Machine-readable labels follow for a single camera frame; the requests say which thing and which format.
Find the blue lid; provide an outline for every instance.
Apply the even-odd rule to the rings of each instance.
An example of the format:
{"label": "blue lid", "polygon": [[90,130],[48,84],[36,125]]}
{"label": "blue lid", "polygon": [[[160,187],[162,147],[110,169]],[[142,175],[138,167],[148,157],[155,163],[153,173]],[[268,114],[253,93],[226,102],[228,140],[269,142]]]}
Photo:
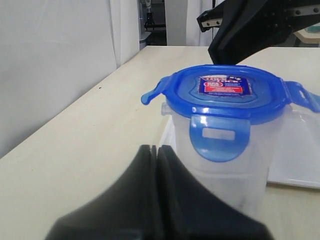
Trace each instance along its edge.
{"label": "blue lid", "polygon": [[[190,118],[190,140],[195,150],[214,162],[238,157],[247,147],[250,126],[272,121],[287,104],[320,112],[320,97],[297,82],[248,66],[201,65],[164,77],[143,95],[147,105],[159,94],[176,113]],[[204,129],[234,132],[234,139],[203,137]]]}

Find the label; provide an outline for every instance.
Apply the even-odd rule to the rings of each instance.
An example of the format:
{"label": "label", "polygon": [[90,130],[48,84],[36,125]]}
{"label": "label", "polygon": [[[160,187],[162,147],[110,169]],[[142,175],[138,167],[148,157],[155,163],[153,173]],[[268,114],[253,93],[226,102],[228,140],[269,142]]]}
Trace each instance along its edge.
{"label": "label", "polygon": [[242,97],[251,95],[251,90],[244,77],[207,75],[200,77],[199,93],[215,97]]}

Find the table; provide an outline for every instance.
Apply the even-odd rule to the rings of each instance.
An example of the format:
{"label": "table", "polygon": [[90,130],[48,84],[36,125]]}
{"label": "table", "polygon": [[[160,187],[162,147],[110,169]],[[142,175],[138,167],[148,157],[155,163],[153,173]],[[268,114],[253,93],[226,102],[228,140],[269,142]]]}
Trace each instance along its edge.
{"label": "table", "polygon": [[[320,48],[269,48],[243,64],[320,94]],[[159,79],[209,64],[206,47],[148,46],[0,160],[0,239],[41,240],[57,218],[104,192],[142,144],[157,145],[164,97],[140,97]],[[269,185],[262,220],[277,240],[320,236],[320,192]]]}

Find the white curtain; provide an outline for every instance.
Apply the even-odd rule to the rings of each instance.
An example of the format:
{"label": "white curtain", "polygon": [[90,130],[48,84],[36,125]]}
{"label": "white curtain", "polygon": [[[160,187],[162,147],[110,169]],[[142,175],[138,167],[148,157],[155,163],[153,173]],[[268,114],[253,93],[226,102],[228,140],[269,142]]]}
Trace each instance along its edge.
{"label": "white curtain", "polygon": [[[219,5],[224,0],[216,0],[215,5]],[[218,29],[201,32],[197,17],[204,11],[212,9],[212,0],[188,0],[186,17],[186,45],[187,46],[209,46]]]}
{"label": "white curtain", "polygon": [[139,51],[135,0],[0,0],[0,158]]}

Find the robot end effector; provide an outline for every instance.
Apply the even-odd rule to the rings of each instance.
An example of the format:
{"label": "robot end effector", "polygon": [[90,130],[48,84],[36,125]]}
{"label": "robot end effector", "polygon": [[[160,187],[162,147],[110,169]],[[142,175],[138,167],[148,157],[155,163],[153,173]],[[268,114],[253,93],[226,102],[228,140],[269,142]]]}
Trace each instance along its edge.
{"label": "robot end effector", "polygon": [[219,28],[208,50],[212,61],[235,65],[320,23],[320,0],[225,0],[197,21],[202,32]]}

